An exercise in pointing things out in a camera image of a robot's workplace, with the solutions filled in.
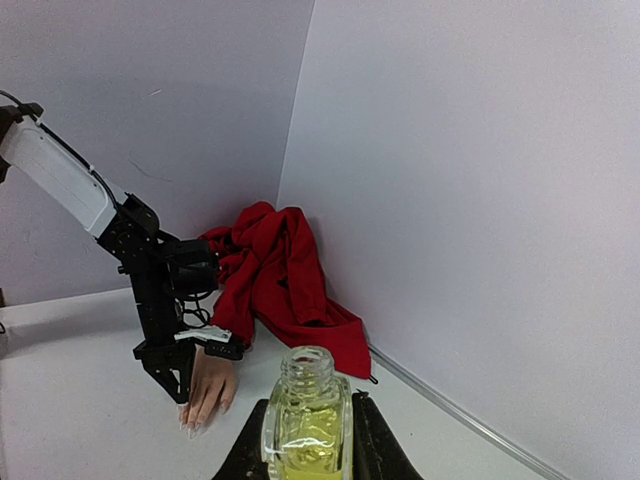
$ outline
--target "finger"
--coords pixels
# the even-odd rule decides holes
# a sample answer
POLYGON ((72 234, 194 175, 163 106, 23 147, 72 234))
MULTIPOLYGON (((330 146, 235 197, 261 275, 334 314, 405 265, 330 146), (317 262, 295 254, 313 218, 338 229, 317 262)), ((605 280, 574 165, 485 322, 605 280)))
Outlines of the finger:
POLYGON ((216 406, 216 403, 218 403, 220 390, 222 390, 222 381, 216 381, 209 387, 207 396, 205 397, 204 402, 202 402, 202 407, 198 413, 196 425, 202 425, 207 422, 211 416, 211 412, 213 412, 213 408, 216 406))
POLYGON ((198 384, 198 388, 193 395, 193 401, 189 403, 187 428, 195 428, 196 420, 198 419, 198 414, 200 413, 200 408, 202 408, 202 403, 204 402, 207 390, 208 388, 203 383, 198 384))
POLYGON ((222 409, 223 413, 229 410, 231 402, 233 402, 233 398, 236 395, 237 387, 238 380, 235 374, 229 375, 224 382, 224 388, 222 389, 222 394, 220 395, 220 408, 222 409))
POLYGON ((180 409, 180 424, 183 426, 187 423, 187 418, 189 416, 189 406, 190 404, 187 403, 180 409))
POLYGON ((189 403, 193 400, 193 393, 198 389, 198 378, 200 378, 198 357, 196 353, 195 362, 193 362, 193 370, 191 370, 191 387, 189 389, 189 403))

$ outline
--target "red cloth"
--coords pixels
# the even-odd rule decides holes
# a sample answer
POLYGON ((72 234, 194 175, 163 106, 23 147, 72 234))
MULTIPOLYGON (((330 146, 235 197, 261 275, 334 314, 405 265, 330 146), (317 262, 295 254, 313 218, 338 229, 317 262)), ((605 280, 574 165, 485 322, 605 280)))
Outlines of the red cloth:
POLYGON ((220 283, 212 323, 247 345, 254 316, 290 347, 328 349, 336 369, 360 378, 371 374, 362 320, 327 298, 313 233, 302 210, 280 212, 266 202, 246 208, 232 228, 201 238, 220 256, 220 283))

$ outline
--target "mannequin hand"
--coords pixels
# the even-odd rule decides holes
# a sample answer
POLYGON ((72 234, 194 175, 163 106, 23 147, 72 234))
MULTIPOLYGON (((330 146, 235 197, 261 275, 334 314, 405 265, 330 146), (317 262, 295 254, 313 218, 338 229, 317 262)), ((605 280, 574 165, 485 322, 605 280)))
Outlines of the mannequin hand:
POLYGON ((229 409, 236 385, 233 362, 205 355, 198 347, 191 376, 191 397, 180 412, 181 427, 186 425, 190 437, 209 420, 216 405, 223 413, 229 409))

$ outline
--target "white table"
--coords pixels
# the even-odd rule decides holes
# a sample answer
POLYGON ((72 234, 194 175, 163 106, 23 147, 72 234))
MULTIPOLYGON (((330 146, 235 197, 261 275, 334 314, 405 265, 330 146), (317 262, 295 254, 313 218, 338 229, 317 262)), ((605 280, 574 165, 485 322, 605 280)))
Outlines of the white table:
MULTIPOLYGON (((129 290, 0 309, 0 478, 211 479, 286 347, 258 328, 238 365, 231 410, 199 437, 131 350, 142 339, 129 290)), ((379 365, 368 390, 425 479, 534 480, 538 475, 459 424, 379 365)))

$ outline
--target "glass bottle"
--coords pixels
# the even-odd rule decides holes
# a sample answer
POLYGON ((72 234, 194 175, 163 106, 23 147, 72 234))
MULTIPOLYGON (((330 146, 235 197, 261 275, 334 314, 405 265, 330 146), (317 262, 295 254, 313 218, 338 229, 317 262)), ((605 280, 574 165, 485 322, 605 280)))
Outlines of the glass bottle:
POLYGON ((261 444, 270 480, 353 478, 351 388, 328 350, 298 347, 284 357, 261 444))

